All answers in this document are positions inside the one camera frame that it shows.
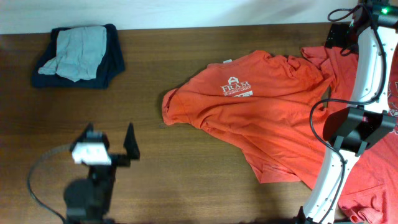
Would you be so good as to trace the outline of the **orange Fram t-shirt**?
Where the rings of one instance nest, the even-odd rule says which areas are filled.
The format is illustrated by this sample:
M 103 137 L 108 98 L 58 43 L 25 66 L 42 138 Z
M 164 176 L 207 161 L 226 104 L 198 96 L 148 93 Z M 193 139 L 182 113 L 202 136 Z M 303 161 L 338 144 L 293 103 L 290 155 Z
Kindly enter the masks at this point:
M 313 187 L 325 148 L 313 132 L 327 111 L 312 106 L 332 82 L 313 63 L 257 50 L 212 63 L 162 100 L 166 125 L 190 124 L 240 148 L 262 184 Z

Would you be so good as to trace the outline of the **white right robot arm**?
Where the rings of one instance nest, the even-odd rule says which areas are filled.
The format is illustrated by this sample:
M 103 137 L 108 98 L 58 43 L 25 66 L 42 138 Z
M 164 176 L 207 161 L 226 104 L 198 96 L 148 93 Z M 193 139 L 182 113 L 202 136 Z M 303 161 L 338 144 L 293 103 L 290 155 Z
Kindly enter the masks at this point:
M 397 7 L 388 1 L 359 1 L 346 10 L 352 17 L 347 38 L 357 38 L 359 60 L 347 107 L 327 117 L 322 168 L 309 199 L 294 223 L 334 223 L 338 199 L 354 165 L 366 150 L 396 126 L 389 115 L 388 81 L 397 45 Z

